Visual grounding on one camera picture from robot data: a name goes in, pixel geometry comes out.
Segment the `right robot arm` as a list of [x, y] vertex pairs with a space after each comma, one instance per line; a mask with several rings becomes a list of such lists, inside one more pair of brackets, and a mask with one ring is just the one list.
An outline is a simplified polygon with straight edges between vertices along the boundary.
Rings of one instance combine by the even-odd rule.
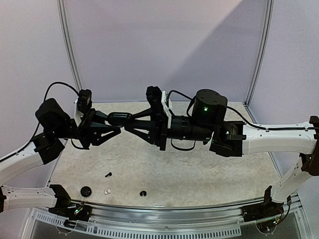
[[282, 179], [265, 190], [258, 213], [268, 217], [277, 206], [308, 179], [319, 174], [319, 119], [288, 125], [256, 125], [247, 119], [226, 121], [227, 98], [209, 89], [190, 98], [185, 116], [172, 110], [170, 93], [149, 88], [149, 109], [126, 113], [123, 126], [150, 144], [165, 150], [167, 139], [201, 141], [210, 151], [224, 157], [240, 157], [260, 152], [297, 152], [299, 161]]

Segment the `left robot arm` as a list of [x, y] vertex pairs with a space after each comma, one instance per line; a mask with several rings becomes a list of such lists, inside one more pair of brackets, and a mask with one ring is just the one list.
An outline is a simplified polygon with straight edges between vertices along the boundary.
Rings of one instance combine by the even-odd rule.
[[62, 139], [76, 139], [85, 150], [90, 145], [99, 146], [120, 134], [117, 126], [107, 125], [107, 116], [95, 109], [89, 109], [80, 119], [72, 119], [54, 98], [45, 100], [35, 116], [43, 132], [33, 136], [26, 145], [0, 160], [0, 210], [17, 208], [47, 207], [49, 212], [71, 221], [87, 222], [92, 207], [73, 203], [69, 194], [59, 184], [43, 188], [15, 188], [6, 182], [32, 168], [48, 164], [57, 159], [65, 146]]

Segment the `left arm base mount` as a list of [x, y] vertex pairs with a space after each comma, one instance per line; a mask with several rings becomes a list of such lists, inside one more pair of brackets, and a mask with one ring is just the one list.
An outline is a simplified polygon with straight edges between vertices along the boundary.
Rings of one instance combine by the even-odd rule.
[[82, 203], [72, 203], [71, 201], [57, 201], [56, 205], [49, 208], [48, 211], [52, 214], [66, 217], [70, 221], [88, 222], [93, 208]]

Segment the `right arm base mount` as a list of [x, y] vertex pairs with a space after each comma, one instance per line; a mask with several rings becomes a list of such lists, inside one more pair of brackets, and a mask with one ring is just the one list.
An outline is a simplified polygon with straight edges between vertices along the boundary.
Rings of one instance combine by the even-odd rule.
[[257, 221], [281, 214], [284, 211], [283, 205], [283, 202], [277, 203], [272, 198], [264, 198], [261, 203], [241, 207], [241, 214], [244, 222]]

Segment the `black earbud charging case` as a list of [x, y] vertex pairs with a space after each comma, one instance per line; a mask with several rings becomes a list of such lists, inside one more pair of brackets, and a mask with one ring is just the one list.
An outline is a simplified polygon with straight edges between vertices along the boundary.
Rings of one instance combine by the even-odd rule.
[[112, 112], [107, 116], [107, 122], [113, 126], [125, 126], [133, 123], [134, 120], [131, 113]]

